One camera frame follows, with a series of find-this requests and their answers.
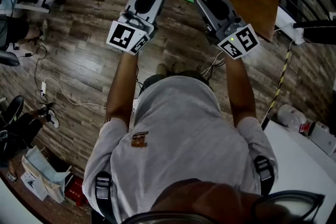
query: wooden floor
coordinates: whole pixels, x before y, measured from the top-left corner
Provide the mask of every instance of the wooden floor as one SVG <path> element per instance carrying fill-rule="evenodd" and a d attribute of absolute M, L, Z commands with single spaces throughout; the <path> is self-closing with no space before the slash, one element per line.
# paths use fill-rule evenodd
<path fill-rule="evenodd" d="M 46 78 L 62 85 L 72 102 L 92 102 L 105 105 L 107 94 L 117 68 L 120 51 L 106 44 L 111 22 L 119 17 L 128 0 L 63 0 L 51 7 L 49 14 L 27 12 L 31 23 L 49 20 L 49 36 L 44 44 L 48 50 L 36 71 L 40 87 Z M 139 80 L 155 74 L 163 62 L 173 66 L 180 61 L 187 68 L 203 71 L 219 50 L 210 46 L 204 36 L 205 25 L 192 3 L 166 0 L 157 19 L 159 31 L 139 55 Z M 279 31 L 272 43 L 243 58 L 253 85 L 257 116 L 261 120 L 276 92 L 284 59 L 290 43 Z M 16 55 L 34 52 L 37 46 L 22 44 Z M 25 98 L 24 111 L 41 107 L 39 91 L 34 82 L 34 69 L 41 49 L 31 58 L 20 58 L 19 67 L 1 66 L 1 97 L 11 100 L 18 94 Z M 274 111 L 292 104 L 313 119 L 326 122 L 331 104 L 332 85 L 336 74 L 336 47 L 303 44 L 293 47 L 281 94 Z M 226 89 L 225 65 L 214 69 L 210 85 L 223 112 L 232 122 Z M 47 80 L 47 97 L 56 102 L 59 128 L 47 124 L 35 138 L 57 156 L 73 166 L 73 172 L 83 176 L 86 162 L 104 123 L 104 109 L 90 105 L 73 105 L 61 89 Z"/>

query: person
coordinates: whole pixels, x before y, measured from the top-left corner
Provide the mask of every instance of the person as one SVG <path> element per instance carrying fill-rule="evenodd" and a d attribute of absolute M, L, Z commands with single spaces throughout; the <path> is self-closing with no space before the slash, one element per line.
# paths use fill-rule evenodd
<path fill-rule="evenodd" d="M 7 50 L 9 44 L 17 43 L 20 39 L 46 40 L 48 21 L 44 20 L 42 28 L 38 28 L 25 20 L 0 15 L 0 50 Z"/>
<path fill-rule="evenodd" d="M 2 137 L 0 136 L 0 168 L 9 167 L 14 178 L 16 171 L 12 159 L 16 154 L 30 147 L 38 131 L 47 122 L 58 128 L 59 122 L 51 109 L 53 106 L 54 103 L 49 103 L 39 110 L 27 112 L 3 129 L 5 132 Z"/>
<path fill-rule="evenodd" d="M 143 84 L 129 130 L 138 56 L 122 54 L 82 185 L 94 210 L 101 213 L 95 186 L 104 171 L 111 175 L 118 223 L 148 211 L 192 212 L 218 223 L 248 219 L 261 197 L 254 159 L 267 158 L 275 179 L 277 161 L 256 119 L 242 60 L 226 55 L 225 61 L 234 126 L 222 118 L 214 92 L 198 72 L 167 76 L 161 65 Z"/>

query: shoe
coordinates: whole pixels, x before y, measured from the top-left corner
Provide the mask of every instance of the shoe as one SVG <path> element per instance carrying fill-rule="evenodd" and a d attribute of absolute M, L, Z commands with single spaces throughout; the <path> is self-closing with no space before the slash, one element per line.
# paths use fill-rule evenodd
<path fill-rule="evenodd" d="M 174 65 L 174 74 L 179 74 L 181 72 L 185 71 L 185 64 L 182 62 L 177 62 Z"/>
<path fill-rule="evenodd" d="M 55 105 L 55 103 L 44 104 L 41 109 L 38 110 L 40 116 L 46 116 L 49 110 Z"/>
<path fill-rule="evenodd" d="M 53 112 L 53 110 L 49 110 L 48 114 L 51 116 L 50 122 L 53 124 L 53 126 L 54 126 L 55 128 L 58 128 L 58 126 L 59 126 L 59 121 L 58 121 L 58 119 L 56 118 L 56 115 L 55 115 L 55 113 Z"/>
<path fill-rule="evenodd" d="M 168 73 L 167 66 L 164 63 L 158 64 L 158 66 L 156 67 L 156 74 L 167 76 L 167 73 Z"/>
<path fill-rule="evenodd" d="M 43 35 L 40 36 L 40 39 L 41 40 L 46 40 L 47 39 L 47 35 L 48 35 L 48 21 L 47 20 L 44 20 L 43 21 L 43 25 L 42 25 L 42 32 L 43 32 Z"/>

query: gray t-shirt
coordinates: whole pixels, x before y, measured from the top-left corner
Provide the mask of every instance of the gray t-shirt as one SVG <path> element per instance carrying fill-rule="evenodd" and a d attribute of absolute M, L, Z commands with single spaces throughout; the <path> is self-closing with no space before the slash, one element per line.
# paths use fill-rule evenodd
<path fill-rule="evenodd" d="M 172 183 L 197 178 L 260 194 L 254 158 L 277 162 L 259 122 L 242 119 L 237 128 L 220 114 L 213 91 L 194 78 L 174 76 L 139 96 L 134 129 L 111 119 L 101 129 L 88 160 L 83 193 L 97 211 L 95 177 L 112 176 L 113 212 L 118 222 L 151 209 Z"/>

